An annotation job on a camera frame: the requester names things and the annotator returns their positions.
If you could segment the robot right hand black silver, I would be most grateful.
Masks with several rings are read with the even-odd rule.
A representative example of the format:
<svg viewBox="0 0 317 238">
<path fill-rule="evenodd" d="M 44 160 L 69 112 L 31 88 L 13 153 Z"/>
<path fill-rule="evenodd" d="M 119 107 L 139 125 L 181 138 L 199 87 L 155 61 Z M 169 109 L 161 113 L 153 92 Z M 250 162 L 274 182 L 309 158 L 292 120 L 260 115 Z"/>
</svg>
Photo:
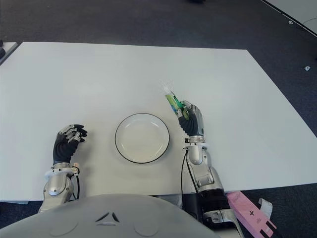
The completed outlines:
<svg viewBox="0 0 317 238">
<path fill-rule="evenodd" d="M 183 108 L 178 116 L 181 128 L 188 136 L 204 136 L 204 121 L 200 109 L 186 100 L 181 103 Z"/>
</svg>

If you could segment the robot left hand black silver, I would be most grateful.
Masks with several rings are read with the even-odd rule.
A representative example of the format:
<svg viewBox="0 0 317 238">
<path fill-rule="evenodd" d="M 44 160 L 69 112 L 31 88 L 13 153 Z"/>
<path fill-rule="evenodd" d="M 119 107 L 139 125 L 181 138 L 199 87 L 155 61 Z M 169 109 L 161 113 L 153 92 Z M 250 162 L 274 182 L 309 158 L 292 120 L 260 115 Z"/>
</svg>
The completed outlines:
<svg viewBox="0 0 317 238">
<path fill-rule="evenodd" d="M 61 129 L 56 135 L 53 146 L 53 165 L 70 163 L 79 143 L 84 142 L 86 136 L 87 131 L 80 124 L 70 124 Z"/>
</svg>

